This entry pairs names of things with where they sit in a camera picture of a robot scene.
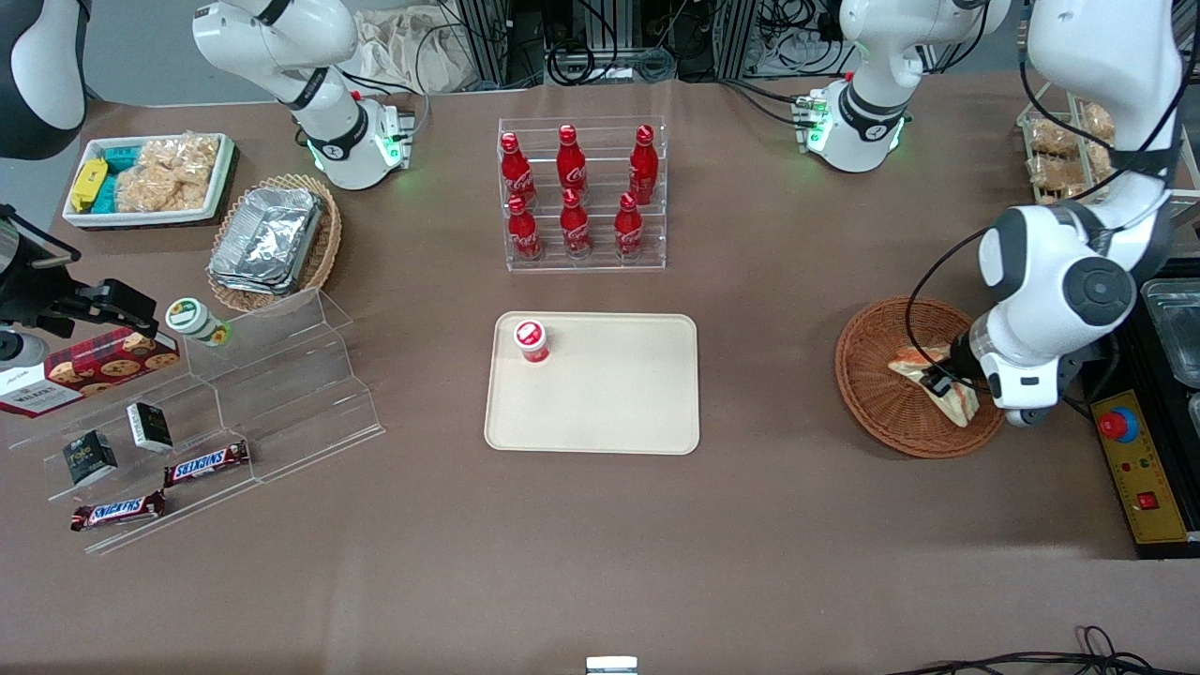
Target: snickers bar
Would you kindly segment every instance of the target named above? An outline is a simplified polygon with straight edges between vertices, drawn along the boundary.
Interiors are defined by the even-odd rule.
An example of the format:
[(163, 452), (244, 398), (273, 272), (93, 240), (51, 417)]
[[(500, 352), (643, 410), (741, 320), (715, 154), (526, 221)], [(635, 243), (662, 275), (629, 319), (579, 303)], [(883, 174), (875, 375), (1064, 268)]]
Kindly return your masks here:
[(71, 528), (76, 532), (91, 530), (109, 522), (130, 522), (167, 515), (167, 498), (162, 490), (137, 500), (126, 500), (98, 507), (79, 507), (71, 516)]
[(246, 450), (246, 443), (234, 443), (228, 448), (215, 453), (209, 453), (191, 461), (185, 461), (184, 464), (163, 468), (162, 486), (164, 489), (170, 488), (172, 485), (182, 483), (184, 480), (191, 480), (206, 473), (212, 473), (218, 468), (246, 464), (247, 461), (250, 461), (250, 453)]

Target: emergency stop button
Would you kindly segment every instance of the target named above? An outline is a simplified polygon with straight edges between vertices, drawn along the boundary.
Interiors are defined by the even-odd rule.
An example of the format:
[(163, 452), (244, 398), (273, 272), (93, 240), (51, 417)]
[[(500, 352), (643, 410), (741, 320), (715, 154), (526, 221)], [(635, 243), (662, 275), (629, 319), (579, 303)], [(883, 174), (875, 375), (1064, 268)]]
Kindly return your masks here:
[(1132, 443), (1138, 437), (1138, 418), (1127, 407), (1115, 407), (1102, 414), (1096, 425), (1102, 436), (1117, 443)]

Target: brown tablecloth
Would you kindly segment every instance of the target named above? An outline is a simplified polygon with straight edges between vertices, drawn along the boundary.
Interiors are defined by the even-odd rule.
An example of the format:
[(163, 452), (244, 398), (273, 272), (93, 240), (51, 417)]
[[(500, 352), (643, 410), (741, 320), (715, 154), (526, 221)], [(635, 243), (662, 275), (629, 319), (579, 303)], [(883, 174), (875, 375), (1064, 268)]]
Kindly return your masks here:
[[(436, 98), (412, 169), (336, 195), (326, 289), (356, 321), (352, 358), (388, 432), (102, 557), (46, 503), (41, 462), (4, 456), (0, 670), (559, 674), (632, 653), (648, 674), (865, 674), (1075, 649), (1080, 623), (1195, 669), (1200, 565), (1129, 560), (1070, 411), (917, 461), (868, 437), (834, 388), (858, 309), (1030, 199), (1022, 106), (1010, 74), (929, 78), (887, 163), (846, 175), (715, 85)], [(505, 271), (497, 118), (640, 113), (670, 125), (668, 269)], [(103, 106), (85, 136), (188, 129), (236, 141), (235, 195), (313, 172), (278, 104)], [(58, 232), (86, 253), (79, 279), (208, 297), (211, 228)], [(970, 250), (928, 292), (989, 306)], [(492, 325), (518, 309), (691, 316), (700, 448), (490, 449)]]

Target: round wicker basket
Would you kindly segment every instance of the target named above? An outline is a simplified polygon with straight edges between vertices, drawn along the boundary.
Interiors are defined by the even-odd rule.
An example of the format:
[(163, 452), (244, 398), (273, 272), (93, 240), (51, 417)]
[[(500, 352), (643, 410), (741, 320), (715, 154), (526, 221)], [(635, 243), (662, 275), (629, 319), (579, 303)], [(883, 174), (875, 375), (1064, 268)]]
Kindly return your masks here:
[[(908, 345), (900, 295), (866, 306), (846, 323), (838, 339), (834, 369), (850, 412), (872, 436), (910, 455), (938, 459), (982, 448), (1000, 430), (1003, 414), (986, 394), (966, 428), (949, 420), (920, 384), (888, 369), (896, 350)], [(922, 346), (944, 345), (970, 328), (959, 310), (931, 299), (912, 307), (912, 329)]]
[[(334, 269), (334, 258), (337, 257), (337, 246), (342, 243), (342, 216), (337, 211), (337, 203), (334, 202), (334, 196), (330, 195), (329, 189), (325, 187), (319, 180), (307, 175), (287, 174), (268, 178), (244, 192), (241, 197), (238, 197), (238, 202), (229, 208), (224, 219), (221, 221), (221, 228), (217, 231), (216, 239), (212, 241), (212, 251), (215, 252), (217, 246), (221, 245), (221, 239), (224, 238), (226, 232), (229, 229), (229, 221), (233, 219), (233, 214), (238, 210), (238, 207), (240, 207), (242, 201), (246, 199), (246, 195), (250, 195), (252, 190), (257, 190), (259, 187), (283, 187), (288, 190), (302, 187), (324, 199), (325, 210), (322, 213), (320, 222), (317, 225), (318, 231), (316, 237), (313, 237), (312, 246), (308, 249), (308, 257), (305, 259), (304, 271), (300, 274), (300, 286), (296, 287), (296, 292), (305, 291), (307, 288), (320, 288), (325, 285), (325, 280), (329, 279), (329, 273)], [(217, 297), (217, 300), (221, 300), (222, 305), (244, 312), (264, 307), (275, 300), (284, 298), (284, 295), (234, 291), (233, 288), (221, 286), (211, 277), (209, 277), (209, 286), (212, 288), (212, 293)]]

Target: yellow panel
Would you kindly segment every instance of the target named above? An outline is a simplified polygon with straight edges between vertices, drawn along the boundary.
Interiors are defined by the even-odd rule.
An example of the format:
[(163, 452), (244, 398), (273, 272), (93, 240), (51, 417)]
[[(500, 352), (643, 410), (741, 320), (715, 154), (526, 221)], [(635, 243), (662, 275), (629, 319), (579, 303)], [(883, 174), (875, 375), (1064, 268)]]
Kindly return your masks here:
[[(1163, 465), (1158, 460), (1158, 450), (1146, 431), (1146, 418), (1133, 390), (1122, 392), (1116, 396), (1092, 404), (1092, 414), (1099, 419), (1112, 408), (1124, 407), (1138, 419), (1138, 437), (1128, 443), (1120, 443), (1100, 435), (1104, 454), (1109, 459), (1109, 471), (1121, 496), (1121, 506), (1129, 519), (1133, 538), (1139, 544), (1164, 544), (1184, 542), (1187, 531), (1183, 518), (1171, 494), (1171, 485), (1163, 474)], [(1139, 506), (1138, 495), (1153, 494), (1158, 508), (1144, 509)]]

